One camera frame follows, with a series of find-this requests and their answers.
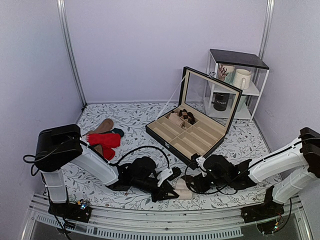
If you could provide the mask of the cream brown striped sock pair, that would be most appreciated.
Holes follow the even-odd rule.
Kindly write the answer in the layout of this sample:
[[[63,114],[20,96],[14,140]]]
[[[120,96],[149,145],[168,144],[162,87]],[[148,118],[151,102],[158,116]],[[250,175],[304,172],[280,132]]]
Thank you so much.
[[[193,198],[193,192],[188,189],[185,180],[178,179],[174,191],[179,195],[179,200],[191,200]]]

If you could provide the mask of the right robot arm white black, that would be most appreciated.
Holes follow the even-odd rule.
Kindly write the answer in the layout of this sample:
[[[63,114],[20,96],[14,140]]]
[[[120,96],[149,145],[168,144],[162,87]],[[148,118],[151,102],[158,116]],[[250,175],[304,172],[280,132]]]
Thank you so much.
[[[299,137],[286,146],[260,158],[248,159],[233,165],[222,155],[208,158],[194,154],[193,163],[201,173],[185,175],[186,186],[193,192],[205,194],[212,186],[220,191],[224,187],[244,190],[256,186],[276,174],[293,169],[283,181],[271,186],[265,193],[264,203],[258,213],[269,218],[289,198],[320,178],[320,134],[304,127]]]

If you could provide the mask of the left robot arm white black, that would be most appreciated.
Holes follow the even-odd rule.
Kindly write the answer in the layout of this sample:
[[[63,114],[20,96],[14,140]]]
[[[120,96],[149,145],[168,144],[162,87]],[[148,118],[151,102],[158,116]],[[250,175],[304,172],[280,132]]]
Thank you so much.
[[[63,217],[70,217],[75,211],[68,200],[62,172],[68,163],[89,172],[113,191],[135,187],[150,193],[153,202],[179,197],[168,182],[174,175],[171,167],[157,173],[155,161],[148,156],[132,163],[109,163],[92,145],[89,136],[82,138],[76,124],[45,129],[38,135],[34,165],[43,174],[49,198]]]

